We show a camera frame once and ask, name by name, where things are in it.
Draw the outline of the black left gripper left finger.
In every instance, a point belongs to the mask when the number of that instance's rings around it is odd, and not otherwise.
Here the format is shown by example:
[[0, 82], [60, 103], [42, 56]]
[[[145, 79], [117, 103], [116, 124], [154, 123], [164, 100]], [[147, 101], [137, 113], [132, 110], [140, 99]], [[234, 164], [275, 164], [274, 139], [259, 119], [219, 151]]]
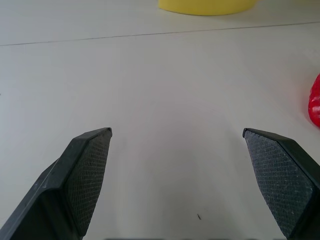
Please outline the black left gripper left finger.
[[106, 170], [110, 127], [71, 140], [0, 229], [2, 240], [81, 240], [87, 234]]

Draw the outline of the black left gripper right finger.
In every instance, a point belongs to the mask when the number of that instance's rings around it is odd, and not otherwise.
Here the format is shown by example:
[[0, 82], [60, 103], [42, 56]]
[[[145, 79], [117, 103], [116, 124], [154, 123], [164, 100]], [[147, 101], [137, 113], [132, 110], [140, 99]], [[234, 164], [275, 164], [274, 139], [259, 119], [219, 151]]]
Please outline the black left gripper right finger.
[[288, 240], [320, 238], [320, 166], [293, 139], [245, 128], [259, 190]]

